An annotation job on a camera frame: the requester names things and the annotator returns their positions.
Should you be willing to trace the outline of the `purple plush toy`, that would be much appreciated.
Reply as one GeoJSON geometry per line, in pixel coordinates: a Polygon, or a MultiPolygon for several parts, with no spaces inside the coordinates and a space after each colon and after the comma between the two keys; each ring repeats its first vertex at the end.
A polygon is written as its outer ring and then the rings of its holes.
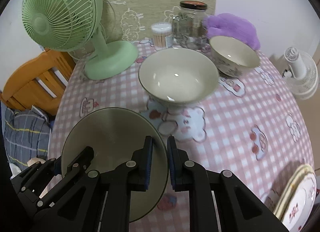
{"type": "Polygon", "coordinates": [[[253,50],[260,49],[255,26],[244,18],[229,13],[209,15],[203,20],[203,24],[207,30],[208,39],[215,36],[232,37],[245,43],[253,50]]]}

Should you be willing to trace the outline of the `wooden bed headboard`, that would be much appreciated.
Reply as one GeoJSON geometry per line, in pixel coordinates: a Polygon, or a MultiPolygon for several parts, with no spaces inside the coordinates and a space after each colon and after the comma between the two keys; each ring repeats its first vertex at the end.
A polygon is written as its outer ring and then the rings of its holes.
{"type": "Polygon", "coordinates": [[[68,81],[75,62],[68,53],[49,49],[25,62],[8,78],[1,92],[1,102],[11,109],[26,110],[36,106],[56,115],[67,85],[54,73],[55,68],[68,81]]]}

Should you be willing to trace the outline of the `glass jar black lid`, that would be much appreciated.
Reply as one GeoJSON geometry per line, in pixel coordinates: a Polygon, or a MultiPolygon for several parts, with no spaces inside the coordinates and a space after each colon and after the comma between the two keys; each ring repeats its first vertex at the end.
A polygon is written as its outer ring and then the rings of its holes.
{"type": "Polygon", "coordinates": [[[180,2],[180,11],[172,18],[172,34],[178,45],[200,50],[206,44],[206,27],[202,22],[207,17],[207,8],[203,2],[180,2]]]}

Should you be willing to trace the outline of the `grey plaid pillow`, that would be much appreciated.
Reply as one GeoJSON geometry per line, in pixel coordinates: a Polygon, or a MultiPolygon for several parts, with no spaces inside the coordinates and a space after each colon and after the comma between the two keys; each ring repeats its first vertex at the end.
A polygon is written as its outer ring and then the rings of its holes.
{"type": "Polygon", "coordinates": [[[28,167],[32,158],[47,159],[52,128],[48,114],[36,107],[17,110],[2,108],[4,147],[10,164],[20,170],[28,167]]]}

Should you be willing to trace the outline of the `beaded yellow floral deep plate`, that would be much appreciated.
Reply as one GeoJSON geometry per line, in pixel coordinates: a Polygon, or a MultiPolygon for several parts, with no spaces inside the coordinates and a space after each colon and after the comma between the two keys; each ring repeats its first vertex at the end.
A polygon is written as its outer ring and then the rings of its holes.
{"type": "Polygon", "coordinates": [[[309,173],[315,173],[312,166],[309,164],[303,164],[296,169],[292,177],[289,179],[273,211],[274,215],[279,220],[282,219],[284,211],[287,209],[288,202],[291,200],[292,195],[295,193],[297,186],[309,173]]]}

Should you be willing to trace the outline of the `white red-rimmed plate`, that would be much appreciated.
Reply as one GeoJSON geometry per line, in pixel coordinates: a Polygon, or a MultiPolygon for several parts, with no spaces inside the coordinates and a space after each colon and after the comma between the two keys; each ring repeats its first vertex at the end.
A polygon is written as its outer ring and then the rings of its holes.
{"type": "Polygon", "coordinates": [[[302,231],[312,211],[316,190],[316,176],[310,172],[298,184],[281,219],[288,231],[302,231]]]}

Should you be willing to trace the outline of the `cotton swab container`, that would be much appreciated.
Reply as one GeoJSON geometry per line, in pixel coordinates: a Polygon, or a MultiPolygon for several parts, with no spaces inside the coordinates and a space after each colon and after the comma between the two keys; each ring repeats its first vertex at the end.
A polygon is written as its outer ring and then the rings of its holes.
{"type": "Polygon", "coordinates": [[[155,49],[162,50],[172,47],[172,25],[168,22],[158,22],[151,25],[153,45],[155,49]]]}

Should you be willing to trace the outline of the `floral ceramic bowl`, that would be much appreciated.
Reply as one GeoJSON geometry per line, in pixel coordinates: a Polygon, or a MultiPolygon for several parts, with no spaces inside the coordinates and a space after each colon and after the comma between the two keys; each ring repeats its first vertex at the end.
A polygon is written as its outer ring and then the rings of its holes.
{"type": "Polygon", "coordinates": [[[144,90],[166,106],[200,102],[219,85],[215,64],[204,54],[185,48],[163,49],[149,55],[140,65],[138,78],[144,90]]]}
{"type": "Polygon", "coordinates": [[[245,43],[227,36],[209,40],[211,55],[217,69],[230,77],[241,77],[260,66],[260,57],[245,43]]]}
{"type": "Polygon", "coordinates": [[[62,150],[61,169],[67,166],[86,147],[94,151],[88,170],[101,173],[112,171],[131,159],[135,150],[141,149],[146,136],[154,139],[150,185],[146,192],[133,192],[130,204],[130,222],[135,222],[151,212],[168,182],[167,149],[161,135],[144,116],[132,110],[109,107],[91,112],[71,130],[62,150]]]}

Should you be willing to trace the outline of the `white desk fan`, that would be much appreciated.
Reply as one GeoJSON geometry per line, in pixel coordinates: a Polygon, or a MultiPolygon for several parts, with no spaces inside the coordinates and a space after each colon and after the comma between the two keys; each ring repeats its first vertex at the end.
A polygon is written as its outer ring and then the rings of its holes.
{"type": "Polygon", "coordinates": [[[289,90],[296,99],[310,99],[319,84],[315,61],[308,53],[294,47],[287,48],[283,58],[287,65],[283,71],[283,78],[289,90]]]}

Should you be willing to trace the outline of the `green desk fan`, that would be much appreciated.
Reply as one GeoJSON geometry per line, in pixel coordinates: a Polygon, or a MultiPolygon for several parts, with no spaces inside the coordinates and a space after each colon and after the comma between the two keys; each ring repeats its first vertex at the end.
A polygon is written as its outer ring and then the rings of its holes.
{"type": "Polygon", "coordinates": [[[57,51],[74,51],[91,41],[94,53],[84,66],[88,79],[113,77],[130,67],[138,57],[128,41],[106,43],[100,20],[103,0],[23,0],[22,23],[39,45],[57,51]]]}

